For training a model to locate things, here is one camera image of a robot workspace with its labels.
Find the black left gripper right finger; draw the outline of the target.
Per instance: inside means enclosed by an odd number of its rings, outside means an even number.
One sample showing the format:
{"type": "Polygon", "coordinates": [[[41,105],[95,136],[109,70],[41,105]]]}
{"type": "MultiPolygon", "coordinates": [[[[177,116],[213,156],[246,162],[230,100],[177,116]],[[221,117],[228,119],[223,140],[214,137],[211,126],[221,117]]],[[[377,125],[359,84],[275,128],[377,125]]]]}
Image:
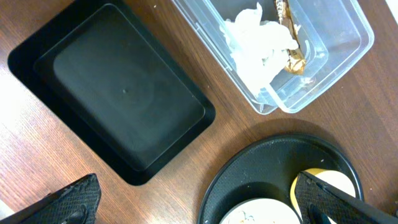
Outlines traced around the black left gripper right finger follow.
{"type": "Polygon", "coordinates": [[[350,196],[318,177],[300,172],[295,196],[303,223],[397,223],[397,218],[350,196]]]}

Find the white tissue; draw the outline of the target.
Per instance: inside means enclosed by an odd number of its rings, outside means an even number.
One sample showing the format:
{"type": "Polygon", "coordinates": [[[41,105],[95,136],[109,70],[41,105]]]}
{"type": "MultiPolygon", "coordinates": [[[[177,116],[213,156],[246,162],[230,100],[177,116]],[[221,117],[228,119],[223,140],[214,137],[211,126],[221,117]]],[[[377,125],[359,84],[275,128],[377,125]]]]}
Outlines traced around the white tissue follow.
{"type": "Polygon", "coordinates": [[[289,30],[276,21],[263,21],[262,6],[244,9],[234,21],[220,26],[236,64],[236,72],[247,89],[258,96],[278,75],[288,60],[289,30]]]}

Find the yellow bowl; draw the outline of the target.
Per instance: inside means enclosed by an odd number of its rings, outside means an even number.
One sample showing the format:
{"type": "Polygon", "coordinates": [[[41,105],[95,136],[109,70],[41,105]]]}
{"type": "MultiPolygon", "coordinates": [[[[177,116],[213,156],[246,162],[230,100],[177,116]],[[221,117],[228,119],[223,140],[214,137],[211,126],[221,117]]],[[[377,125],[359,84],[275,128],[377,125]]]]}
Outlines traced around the yellow bowl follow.
{"type": "MultiPolygon", "coordinates": [[[[342,172],[336,170],[320,169],[320,168],[310,168],[305,171],[321,179],[322,181],[331,184],[337,189],[342,190],[343,192],[351,195],[352,197],[356,196],[356,192],[352,181],[342,172]]],[[[299,205],[295,196],[297,179],[298,177],[294,179],[290,188],[290,201],[292,202],[292,205],[295,211],[298,213],[299,217],[302,218],[302,214],[299,209],[299,205]]]]}

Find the gold coffee sachet wrapper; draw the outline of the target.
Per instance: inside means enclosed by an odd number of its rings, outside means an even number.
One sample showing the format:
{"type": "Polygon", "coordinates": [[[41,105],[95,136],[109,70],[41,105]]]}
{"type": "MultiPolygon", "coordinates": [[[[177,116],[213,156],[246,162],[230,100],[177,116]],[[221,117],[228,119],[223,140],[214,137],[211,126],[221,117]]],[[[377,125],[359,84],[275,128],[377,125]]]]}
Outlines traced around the gold coffee sachet wrapper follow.
{"type": "Polygon", "coordinates": [[[293,20],[293,16],[290,10],[288,0],[274,0],[274,6],[277,11],[277,18],[280,25],[286,27],[289,30],[291,36],[291,43],[287,47],[288,60],[285,64],[284,70],[294,75],[303,75],[306,59],[300,48],[298,39],[299,26],[296,26],[293,20]]]}

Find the grey plate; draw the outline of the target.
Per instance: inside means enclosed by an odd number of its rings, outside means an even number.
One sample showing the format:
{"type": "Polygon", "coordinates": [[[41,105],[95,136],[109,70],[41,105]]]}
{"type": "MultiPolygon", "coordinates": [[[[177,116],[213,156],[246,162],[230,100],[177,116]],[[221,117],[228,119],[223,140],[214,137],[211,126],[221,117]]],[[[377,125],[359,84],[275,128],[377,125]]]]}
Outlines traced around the grey plate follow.
{"type": "Polygon", "coordinates": [[[271,198],[254,198],[234,206],[220,224],[300,224],[296,213],[285,203],[271,198]]]}

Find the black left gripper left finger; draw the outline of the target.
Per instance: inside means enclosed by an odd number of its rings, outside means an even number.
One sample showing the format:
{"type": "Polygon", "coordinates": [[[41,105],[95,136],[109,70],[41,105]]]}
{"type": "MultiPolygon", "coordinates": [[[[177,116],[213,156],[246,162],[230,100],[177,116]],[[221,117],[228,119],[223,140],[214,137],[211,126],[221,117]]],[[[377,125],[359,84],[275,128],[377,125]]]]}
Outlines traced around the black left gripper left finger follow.
{"type": "Polygon", "coordinates": [[[96,174],[88,174],[1,220],[2,224],[94,224],[101,199],[96,174]]]}

